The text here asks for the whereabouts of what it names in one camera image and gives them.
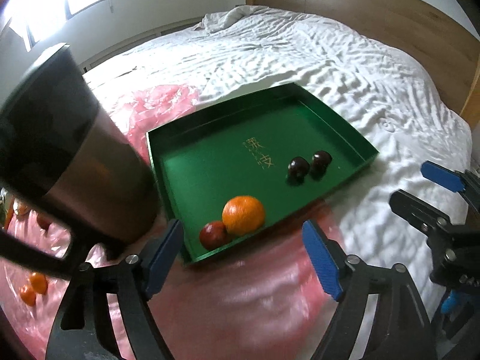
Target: wooden headboard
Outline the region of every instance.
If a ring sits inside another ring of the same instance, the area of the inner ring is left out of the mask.
[[[470,127],[480,119],[480,42],[445,13],[421,0],[246,0],[346,24],[403,50],[428,71],[442,101]]]

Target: pink cloth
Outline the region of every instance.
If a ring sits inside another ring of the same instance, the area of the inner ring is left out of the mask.
[[[195,96],[187,86],[160,86],[124,96],[108,111],[147,160],[145,131],[191,112]],[[45,234],[36,217],[34,211],[14,217],[9,232],[45,252],[63,255],[68,231],[53,224]],[[187,268],[174,263],[149,307],[177,360],[294,359],[318,321],[326,327],[322,310],[331,309],[333,301],[323,292],[302,244],[301,225],[310,218],[328,237],[341,241],[330,208],[319,200],[220,261]],[[161,232],[165,219],[159,218],[156,227],[155,232]],[[107,264],[99,246],[90,251],[88,261]],[[36,307],[28,307],[17,291],[27,284],[30,272],[3,259],[0,267],[0,304],[27,348],[42,360],[68,282],[49,278],[47,295],[38,295]],[[121,354],[134,359],[115,295],[109,295],[109,304]]]

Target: white bedsheet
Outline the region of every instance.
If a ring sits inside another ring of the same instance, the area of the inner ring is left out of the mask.
[[[464,221],[462,198],[423,179],[419,168],[426,160],[469,167],[471,133],[412,57],[331,19],[244,6],[206,15],[195,28],[144,43],[84,77],[106,107],[117,95],[159,84],[196,86],[199,107],[282,83],[303,86],[380,152],[328,198],[346,252],[378,266],[404,263],[432,315],[443,289],[428,279],[430,250],[424,235],[392,214],[388,199],[402,188],[452,222]],[[373,312],[367,310],[367,325]],[[352,358],[361,357],[367,338],[365,327]]]

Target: blue gripper pad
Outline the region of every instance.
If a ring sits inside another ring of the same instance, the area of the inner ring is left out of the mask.
[[[339,270],[325,245],[327,237],[325,234],[322,235],[323,237],[318,233],[317,226],[312,221],[303,223],[303,245],[310,257],[311,264],[322,284],[323,290],[338,302],[343,294],[343,289],[339,282]]]
[[[450,314],[455,308],[460,304],[460,296],[459,293],[455,290],[450,292],[450,295],[447,299],[445,299],[440,307],[440,312],[443,315]]]
[[[153,295],[160,292],[169,274],[177,254],[183,245],[183,225],[180,221],[170,221],[169,230],[162,240],[153,241],[158,246],[150,266],[148,267],[148,280],[144,283],[143,293],[150,300]]]
[[[449,191],[462,192],[465,190],[465,185],[462,183],[462,179],[454,172],[445,169],[443,166],[426,161],[422,164],[420,170],[424,178],[447,188]]]

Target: black cup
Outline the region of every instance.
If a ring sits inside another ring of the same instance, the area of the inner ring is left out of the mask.
[[[63,259],[4,232],[0,255],[61,278],[97,243],[118,255],[158,212],[150,167],[100,106],[64,43],[45,50],[0,104],[0,183],[71,233]]]

